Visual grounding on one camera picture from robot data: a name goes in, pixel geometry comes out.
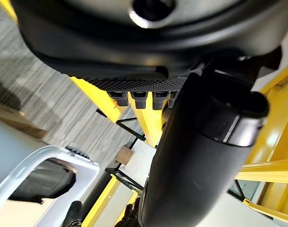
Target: black cylindrical component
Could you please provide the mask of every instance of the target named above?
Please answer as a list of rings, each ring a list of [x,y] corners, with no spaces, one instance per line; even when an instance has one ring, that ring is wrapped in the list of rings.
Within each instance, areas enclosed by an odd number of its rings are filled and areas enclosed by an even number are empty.
[[[73,201],[68,209],[68,213],[63,221],[62,227],[81,226],[82,220],[82,202]]]
[[[174,0],[134,0],[135,13],[148,21],[160,21],[168,17],[176,7]]]
[[[170,93],[170,98],[168,100],[168,108],[172,108],[174,105],[174,102],[176,101],[178,96],[178,91],[173,91]]]
[[[166,123],[142,199],[143,227],[198,224],[245,162],[268,113],[261,94],[229,95],[204,80],[188,77]]]

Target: metal bracket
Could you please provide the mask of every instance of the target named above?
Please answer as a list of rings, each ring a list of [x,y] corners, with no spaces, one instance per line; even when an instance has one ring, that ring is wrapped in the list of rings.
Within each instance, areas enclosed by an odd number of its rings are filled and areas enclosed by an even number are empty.
[[[129,133],[133,134],[134,136],[136,136],[139,140],[145,141],[146,138],[144,135],[141,135],[139,133],[137,133],[136,131],[132,130],[131,128],[127,127],[126,125],[123,124],[123,122],[130,122],[130,121],[136,121],[137,118],[133,117],[133,118],[127,118],[127,119],[122,119],[122,120],[117,120],[116,124],[118,126],[120,126],[121,128],[125,129],[126,131],[128,131]]]
[[[127,92],[108,91],[107,94],[117,101],[118,106],[128,106]]]
[[[238,193],[229,189],[227,191],[228,194],[232,195],[233,197],[237,198],[238,200],[240,201],[244,201],[245,199],[245,195],[243,193],[243,190],[242,188],[240,187],[239,183],[238,183],[238,180],[234,180],[234,183],[235,183],[235,186],[237,187],[237,190],[238,190]]]
[[[120,166],[118,166],[117,168],[106,168],[105,171],[109,174],[115,175],[117,180],[120,181],[122,184],[124,184],[127,188],[129,188],[131,190],[136,189],[137,191],[139,191],[139,190],[143,191],[144,187],[142,187],[136,181],[134,181],[132,178],[130,178],[128,175],[126,175],[125,173],[120,171],[119,167]]]

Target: wooden block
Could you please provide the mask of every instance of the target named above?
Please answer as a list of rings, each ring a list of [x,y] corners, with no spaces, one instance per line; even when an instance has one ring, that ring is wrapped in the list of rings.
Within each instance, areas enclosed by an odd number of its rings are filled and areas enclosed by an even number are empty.
[[[132,150],[123,146],[116,156],[116,161],[127,165],[133,155],[134,152]]]
[[[37,139],[42,139],[47,133],[46,130],[38,129],[34,124],[25,119],[20,111],[9,108],[3,104],[0,104],[0,120]]]

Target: gray carpet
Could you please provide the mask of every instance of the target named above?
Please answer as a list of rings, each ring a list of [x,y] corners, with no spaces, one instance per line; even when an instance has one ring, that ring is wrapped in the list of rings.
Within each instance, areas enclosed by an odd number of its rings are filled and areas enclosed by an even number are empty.
[[[101,173],[122,145],[135,139],[96,112],[97,107],[69,79],[39,61],[26,47],[16,24],[0,7],[0,102],[25,113],[48,131],[43,140],[71,145],[98,162]],[[133,117],[128,108],[122,118]],[[126,125],[141,132],[137,122]]]

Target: white panel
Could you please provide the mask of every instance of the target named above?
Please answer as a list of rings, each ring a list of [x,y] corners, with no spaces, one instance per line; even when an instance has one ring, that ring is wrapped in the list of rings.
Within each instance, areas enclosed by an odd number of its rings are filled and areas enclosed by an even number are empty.
[[[278,227],[264,215],[224,194],[196,227]]]
[[[260,89],[262,89],[288,65],[288,33],[282,42],[282,56],[283,57],[280,63],[279,70],[257,79],[252,90],[259,91]]]
[[[137,140],[132,150],[135,154],[127,166],[122,165],[120,170],[144,187],[156,149]]]

